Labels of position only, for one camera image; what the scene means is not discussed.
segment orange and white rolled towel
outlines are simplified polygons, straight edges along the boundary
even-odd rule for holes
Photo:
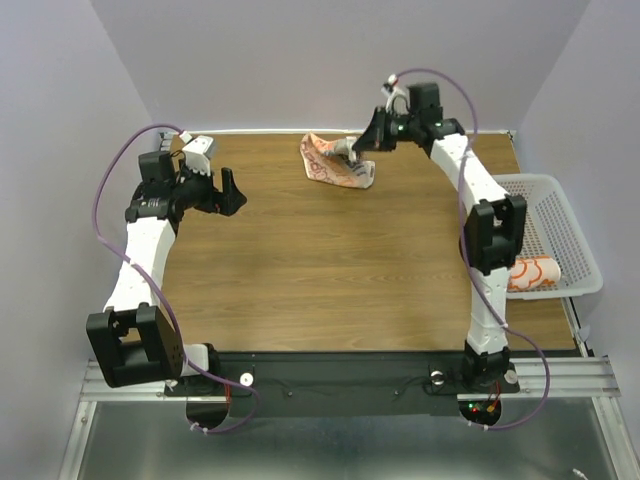
[[[300,143],[300,154],[307,178],[340,187],[369,188],[376,172],[375,163],[353,151],[356,137],[327,141],[307,133]]]
[[[555,285],[562,271],[553,258],[546,255],[533,258],[518,258],[510,271],[510,292],[524,292],[541,286]]]

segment gray floor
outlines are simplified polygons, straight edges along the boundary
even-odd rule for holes
[[[535,404],[505,401],[504,421]],[[533,422],[481,432],[456,418],[258,419],[192,433],[179,403],[102,403],[80,478],[229,480],[615,479],[590,399],[553,399]]]

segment laundry basket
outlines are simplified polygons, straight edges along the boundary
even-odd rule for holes
[[[496,175],[509,193],[527,200],[524,242],[519,257],[549,255],[562,270],[556,285],[526,292],[508,292],[507,298],[536,300],[577,297],[602,288],[602,275],[580,230],[560,183],[549,175]]]

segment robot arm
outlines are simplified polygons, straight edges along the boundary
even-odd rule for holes
[[[353,145],[354,151],[392,151],[398,141],[414,142],[457,190],[468,144],[462,126],[455,119],[443,119],[437,84],[411,85],[407,95],[395,83],[391,77],[384,85],[383,92],[389,100],[385,107],[375,109],[369,126]],[[394,110],[397,97],[404,99],[407,113]],[[467,155],[463,185],[462,201],[467,213],[464,234],[471,275],[504,318],[509,268],[522,249],[526,202],[498,185],[472,151]],[[461,372],[468,384],[487,385],[509,368],[508,343],[502,326],[473,285],[471,306]]]
[[[210,160],[216,145],[212,138],[193,139],[188,133],[181,138],[187,144],[181,150],[184,159],[178,172],[169,152],[140,155],[142,182],[125,211],[126,255],[158,286],[162,286],[167,257],[187,209],[230,216],[247,201],[228,168],[222,169],[222,191],[214,186]],[[123,342],[132,329],[138,330],[140,339]],[[127,262],[122,263],[103,311],[89,315],[87,334],[111,387],[196,373],[184,365],[179,336],[159,308],[159,299]],[[192,362],[210,369],[207,345],[185,345],[184,349]]]

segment rolled towel in basket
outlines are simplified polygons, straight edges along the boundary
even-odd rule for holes
[[[356,137],[327,141],[307,133],[300,143],[307,178],[341,187],[369,188],[375,163],[353,151],[355,141]]]
[[[510,292],[523,292],[541,286],[555,285],[562,276],[558,262],[546,255],[518,258],[509,273],[507,290]]]

